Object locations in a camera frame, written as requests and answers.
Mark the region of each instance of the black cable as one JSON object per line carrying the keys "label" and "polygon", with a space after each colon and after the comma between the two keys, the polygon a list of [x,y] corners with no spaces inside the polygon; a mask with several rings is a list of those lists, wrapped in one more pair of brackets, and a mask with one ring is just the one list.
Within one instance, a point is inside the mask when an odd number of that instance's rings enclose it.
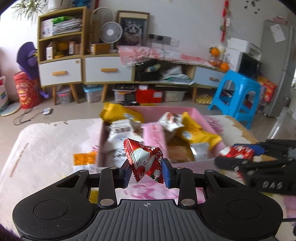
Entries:
{"label": "black cable", "polygon": [[21,124],[23,124],[23,123],[26,123],[26,122],[28,122],[28,121],[31,121],[31,120],[32,120],[33,118],[35,118],[37,115],[43,113],[43,111],[42,111],[42,112],[39,112],[39,113],[37,113],[36,115],[34,115],[33,117],[31,117],[30,119],[25,120],[25,121],[22,121],[23,117],[24,117],[26,114],[30,113],[32,110],[33,110],[33,108],[30,108],[30,109],[25,110],[23,114],[21,114],[20,116],[16,117],[16,118],[13,120],[13,124],[14,124],[15,126],[19,126],[19,125],[21,125]]}

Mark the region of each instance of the cat picture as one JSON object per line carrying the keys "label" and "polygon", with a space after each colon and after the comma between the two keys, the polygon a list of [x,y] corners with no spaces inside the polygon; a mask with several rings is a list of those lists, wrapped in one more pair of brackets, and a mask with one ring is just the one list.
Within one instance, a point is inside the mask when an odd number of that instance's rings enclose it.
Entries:
{"label": "cat picture", "polygon": [[122,37],[120,45],[142,46],[143,44],[143,19],[121,19]]}

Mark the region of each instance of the framed picture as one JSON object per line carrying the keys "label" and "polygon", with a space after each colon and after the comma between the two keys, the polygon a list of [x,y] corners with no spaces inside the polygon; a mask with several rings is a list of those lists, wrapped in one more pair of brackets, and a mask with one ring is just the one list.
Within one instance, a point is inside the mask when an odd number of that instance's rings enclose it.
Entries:
{"label": "framed picture", "polygon": [[117,45],[146,46],[150,13],[117,11],[117,23],[123,33]]}

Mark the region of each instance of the potted plant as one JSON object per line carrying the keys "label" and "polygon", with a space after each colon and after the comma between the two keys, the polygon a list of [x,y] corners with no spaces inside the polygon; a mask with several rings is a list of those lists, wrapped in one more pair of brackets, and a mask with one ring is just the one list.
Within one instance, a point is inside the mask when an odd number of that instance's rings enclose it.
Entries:
{"label": "potted plant", "polygon": [[47,5],[46,0],[18,0],[12,8],[15,9],[13,13],[13,18],[31,20],[35,23],[38,14],[43,14],[42,10]]}
{"label": "potted plant", "polygon": [[15,9],[14,18],[21,20],[24,17],[35,23],[38,14],[44,14],[42,10],[46,5],[48,5],[49,12],[69,8],[70,3],[70,0],[18,0],[12,8]]}

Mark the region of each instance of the white snack package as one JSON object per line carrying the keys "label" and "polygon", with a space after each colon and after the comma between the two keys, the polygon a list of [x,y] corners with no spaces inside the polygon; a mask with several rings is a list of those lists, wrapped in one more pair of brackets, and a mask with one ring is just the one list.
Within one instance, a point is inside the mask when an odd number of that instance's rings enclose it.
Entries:
{"label": "white snack package", "polygon": [[126,138],[142,142],[141,136],[135,133],[135,130],[140,130],[141,124],[129,119],[117,120],[110,125],[110,133],[107,141],[103,146],[103,152],[108,153],[112,150],[123,148],[123,141]]}
{"label": "white snack package", "polygon": [[127,156],[124,148],[112,150],[106,154],[106,166],[108,167],[121,167],[126,161]]}
{"label": "white snack package", "polygon": [[159,123],[168,132],[174,132],[176,129],[183,127],[182,116],[171,112],[166,112],[160,119]]}
{"label": "white snack package", "polygon": [[204,161],[209,159],[210,144],[208,142],[191,144],[190,148],[195,161]]}

